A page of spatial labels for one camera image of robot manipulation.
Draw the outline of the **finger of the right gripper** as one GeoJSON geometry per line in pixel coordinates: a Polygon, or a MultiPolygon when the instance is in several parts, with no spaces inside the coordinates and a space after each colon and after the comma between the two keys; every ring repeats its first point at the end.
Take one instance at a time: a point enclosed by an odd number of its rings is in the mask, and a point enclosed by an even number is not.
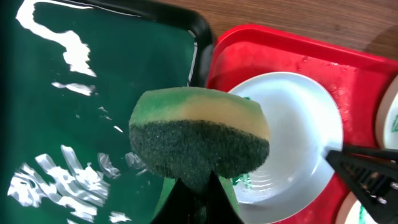
{"type": "Polygon", "coordinates": [[[374,221],[397,224],[397,150],[345,144],[326,161],[374,221]]]}

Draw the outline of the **green yellow sponge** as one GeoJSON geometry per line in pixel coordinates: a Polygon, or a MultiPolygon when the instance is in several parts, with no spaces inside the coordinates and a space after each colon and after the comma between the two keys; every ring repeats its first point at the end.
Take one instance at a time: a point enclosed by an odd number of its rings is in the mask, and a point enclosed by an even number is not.
{"type": "Polygon", "coordinates": [[[231,180],[265,163],[270,138],[259,103],[199,87],[146,91],[129,120],[132,150],[165,179],[159,206],[177,179],[203,196],[215,172],[237,212],[231,180]]]}

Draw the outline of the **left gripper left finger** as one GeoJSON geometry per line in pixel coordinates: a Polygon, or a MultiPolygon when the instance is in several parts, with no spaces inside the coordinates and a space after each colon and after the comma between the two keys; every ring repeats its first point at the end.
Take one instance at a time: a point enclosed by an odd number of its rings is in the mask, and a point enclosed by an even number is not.
{"type": "Polygon", "coordinates": [[[162,208],[150,224],[196,224],[198,195],[177,179],[162,208]]]}

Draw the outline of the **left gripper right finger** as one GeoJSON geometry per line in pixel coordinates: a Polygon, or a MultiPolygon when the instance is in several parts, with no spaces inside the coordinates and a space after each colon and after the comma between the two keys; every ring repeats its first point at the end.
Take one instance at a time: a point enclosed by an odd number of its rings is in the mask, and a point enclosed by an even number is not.
{"type": "Polygon", "coordinates": [[[208,224],[243,224],[235,212],[218,176],[212,171],[206,192],[206,217],[208,224]]]}

